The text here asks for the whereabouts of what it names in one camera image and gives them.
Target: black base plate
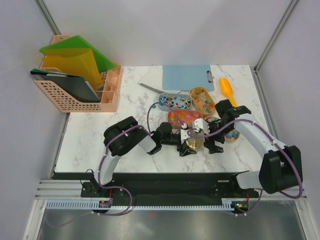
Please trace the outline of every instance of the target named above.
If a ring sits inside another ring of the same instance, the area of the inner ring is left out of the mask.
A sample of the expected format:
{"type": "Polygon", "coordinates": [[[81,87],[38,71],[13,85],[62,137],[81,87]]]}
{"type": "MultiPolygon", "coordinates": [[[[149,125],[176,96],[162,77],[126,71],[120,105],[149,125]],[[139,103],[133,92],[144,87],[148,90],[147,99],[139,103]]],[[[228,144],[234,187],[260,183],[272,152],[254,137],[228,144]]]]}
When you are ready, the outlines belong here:
{"type": "MultiPolygon", "coordinates": [[[[132,194],[133,206],[210,206],[221,205],[223,198],[247,198],[247,191],[235,192],[229,182],[232,172],[223,173],[114,173],[106,186],[122,186],[132,194]]],[[[258,193],[248,189],[251,198],[258,193]]],[[[112,190],[112,205],[127,206],[130,197],[112,190]]]]}

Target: gray wall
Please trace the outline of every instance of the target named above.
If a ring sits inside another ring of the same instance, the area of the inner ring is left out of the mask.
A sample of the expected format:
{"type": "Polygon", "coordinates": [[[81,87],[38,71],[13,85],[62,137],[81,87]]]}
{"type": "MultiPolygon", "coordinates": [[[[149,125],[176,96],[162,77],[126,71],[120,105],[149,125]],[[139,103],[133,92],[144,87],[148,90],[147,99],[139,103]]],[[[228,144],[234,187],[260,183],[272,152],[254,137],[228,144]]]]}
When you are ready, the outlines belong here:
{"type": "Polygon", "coordinates": [[[257,63],[290,0],[43,0],[123,66],[257,63]]]}
{"type": "Polygon", "coordinates": [[[280,139],[302,152],[304,188],[320,229],[320,1],[297,5],[260,70],[280,139]]]}
{"type": "Polygon", "coordinates": [[[33,0],[0,7],[0,239],[19,240],[47,178],[64,115],[33,82],[53,35],[33,0]]]}

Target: white cable tray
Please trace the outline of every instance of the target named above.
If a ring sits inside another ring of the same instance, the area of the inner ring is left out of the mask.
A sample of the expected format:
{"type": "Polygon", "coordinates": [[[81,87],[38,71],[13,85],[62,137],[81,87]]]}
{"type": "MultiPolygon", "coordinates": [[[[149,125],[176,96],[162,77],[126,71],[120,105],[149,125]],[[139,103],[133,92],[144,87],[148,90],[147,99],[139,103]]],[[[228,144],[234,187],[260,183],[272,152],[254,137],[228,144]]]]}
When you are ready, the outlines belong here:
{"type": "MultiPolygon", "coordinates": [[[[125,210],[128,206],[99,207],[99,200],[48,200],[46,209],[65,210],[125,210]]],[[[134,206],[133,210],[180,210],[180,211],[233,211],[231,201],[223,200],[222,205],[190,205],[190,206],[134,206]]]]}

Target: white marble surface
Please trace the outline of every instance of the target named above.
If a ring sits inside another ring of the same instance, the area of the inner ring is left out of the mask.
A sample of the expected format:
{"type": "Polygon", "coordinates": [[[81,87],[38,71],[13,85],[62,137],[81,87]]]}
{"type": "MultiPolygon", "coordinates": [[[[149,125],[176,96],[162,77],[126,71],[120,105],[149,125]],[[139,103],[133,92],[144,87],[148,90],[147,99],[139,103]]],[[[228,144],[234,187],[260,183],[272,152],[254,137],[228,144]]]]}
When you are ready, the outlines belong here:
{"type": "MultiPolygon", "coordinates": [[[[126,117],[134,116],[147,127],[147,112],[157,101],[158,94],[138,85],[150,66],[124,67],[120,102],[116,113],[71,113],[56,164],[56,172],[84,172],[96,170],[104,151],[104,131],[126,117]]],[[[258,93],[248,65],[212,65],[215,90],[210,92],[217,103],[226,99],[219,87],[219,78],[230,81],[238,106],[247,106],[260,124],[267,128],[258,93]]],[[[150,114],[150,128],[155,130],[165,122],[168,112],[158,107],[150,114]]],[[[162,151],[148,155],[136,146],[123,156],[116,172],[240,172],[260,169],[262,159],[241,135],[235,143],[217,144],[224,153],[208,154],[201,148],[197,154],[179,157],[174,146],[163,146],[162,151]]]]}

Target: green plastic folder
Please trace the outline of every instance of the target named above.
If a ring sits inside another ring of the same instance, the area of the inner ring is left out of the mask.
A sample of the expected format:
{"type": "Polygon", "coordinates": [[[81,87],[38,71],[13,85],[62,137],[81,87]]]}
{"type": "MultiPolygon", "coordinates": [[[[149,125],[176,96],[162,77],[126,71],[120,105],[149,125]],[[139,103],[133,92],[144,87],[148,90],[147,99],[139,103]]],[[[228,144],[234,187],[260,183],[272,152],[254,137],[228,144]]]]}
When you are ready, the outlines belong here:
{"type": "Polygon", "coordinates": [[[87,42],[82,36],[76,35],[65,40],[56,42],[54,44],[44,46],[40,48],[40,52],[45,54],[44,50],[46,49],[92,49],[95,63],[98,67],[100,73],[114,69],[117,65],[99,52],[94,46],[87,42]]]}

